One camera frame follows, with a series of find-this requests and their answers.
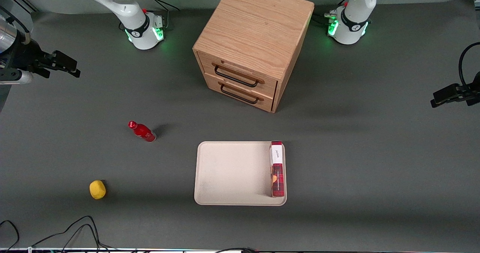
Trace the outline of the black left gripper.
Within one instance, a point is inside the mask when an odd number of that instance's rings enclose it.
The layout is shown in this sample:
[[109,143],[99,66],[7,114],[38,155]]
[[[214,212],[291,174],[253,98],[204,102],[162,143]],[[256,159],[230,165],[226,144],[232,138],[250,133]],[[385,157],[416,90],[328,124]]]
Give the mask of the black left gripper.
[[477,72],[473,81],[469,84],[465,82],[463,72],[460,72],[459,84],[451,84],[433,93],[433,99],[430,101],[432,108],[437,108],[443,104],[465,101],[467,106],[473,106],[480,102],[480,72]]

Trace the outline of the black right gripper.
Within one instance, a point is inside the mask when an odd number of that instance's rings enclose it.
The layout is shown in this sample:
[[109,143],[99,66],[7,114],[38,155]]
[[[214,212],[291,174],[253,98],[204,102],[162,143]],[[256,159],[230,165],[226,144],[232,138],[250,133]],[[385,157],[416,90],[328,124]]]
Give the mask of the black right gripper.
[[45,66],[55,67],[69,73],[74,77],[80,77],[81,71],[77,69],[77,61],[68,55],[55,50],[52,54],[41,50],[36,41],[27,45],[15,40],[12,46],[2,51],[1,55],[1,79],[20,79],[24,72],[34,73],[43,78],[50,77],[50,71]]

